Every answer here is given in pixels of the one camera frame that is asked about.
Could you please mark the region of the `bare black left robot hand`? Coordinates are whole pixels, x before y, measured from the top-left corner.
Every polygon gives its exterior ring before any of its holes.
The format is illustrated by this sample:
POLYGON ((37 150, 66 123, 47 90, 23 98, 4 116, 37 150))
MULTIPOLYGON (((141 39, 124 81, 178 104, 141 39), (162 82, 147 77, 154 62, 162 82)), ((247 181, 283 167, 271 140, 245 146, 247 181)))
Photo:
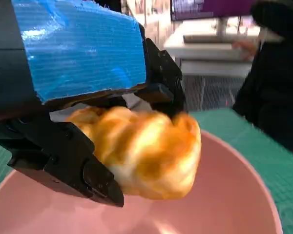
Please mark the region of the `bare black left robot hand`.
POLYGON ((68 195, 122 207, 124 195, 74 124, 50 113, 124 104, 133 93, 184 111, 182 73, 133 17, 91 0, 0 0, 0 146, 8 165, 68 195))

